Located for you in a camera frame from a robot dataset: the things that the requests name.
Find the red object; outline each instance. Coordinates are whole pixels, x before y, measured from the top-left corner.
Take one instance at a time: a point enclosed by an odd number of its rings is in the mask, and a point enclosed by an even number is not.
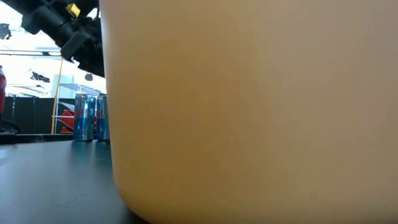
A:
[[[74,116],[75,112],[71,110],[64,110],[63,113],[61,114],[62,116]],[[68,126],[68,128],[71,128],[73,130],[73,125],[75,123],[74,118],[60,118],[59,119],[62,123]]]
[[[6,76],[2,72],[2,66],[0,65],[0,114],[4,111],[4,100],[6,99]]]
[[[62,127],[61,134],[71,134],[73,133],[73,129],[69,127]]]

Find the black wall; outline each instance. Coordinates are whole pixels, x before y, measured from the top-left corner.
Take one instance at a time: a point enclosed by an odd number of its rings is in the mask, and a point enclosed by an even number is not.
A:
[[[74,99],[59,99],[59,102],[75,104]],[[53,104],[53,98],[6,97],[3,118],[18,124],[21,134],[50,134]],[[58,115],[61,115],[64,109],[66,107],[59,104]],[[56,132],[60,133],[62,127],[63,123],[58,121]]]

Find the red machine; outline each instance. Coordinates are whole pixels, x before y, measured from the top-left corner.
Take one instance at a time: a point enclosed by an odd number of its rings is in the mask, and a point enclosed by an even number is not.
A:
[[[2,114],[4,111],[4,101],[6,100],[6,85],[7,85],[7,79],[6,76],[4,75],[4,72],[2,71],[2,66],[0,65],[0,133],[3,132],[19,133],[21,130],[18,127],[18,125],[10,121],[6,121],[5,119],[2,118]],[[4,126],[10,127],[15,131],[4,129],[3,128]]]
[[[6,85],[7,79],[2,72],[2,66],[0,65],[0,114],[4,111],[4,100],[6,99]]]

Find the black robotic arm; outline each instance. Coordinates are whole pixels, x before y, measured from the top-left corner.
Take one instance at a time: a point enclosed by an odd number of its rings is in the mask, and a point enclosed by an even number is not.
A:
[[[104,77],[101,19],[87,17],[99,10],[98,0],[2,0],[22,14],[22,27],[31,34],[40,30],[61,48],[65,60]]]

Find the aluminum can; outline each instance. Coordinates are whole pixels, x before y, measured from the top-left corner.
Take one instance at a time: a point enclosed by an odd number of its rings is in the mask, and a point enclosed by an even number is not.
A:
[[[76,94],[75,124],[73,136],[75,141],[92,141],[94,139],[95,96]]]
[[[109,141],[108,104],[106,95],[97,97],[97,140]]]

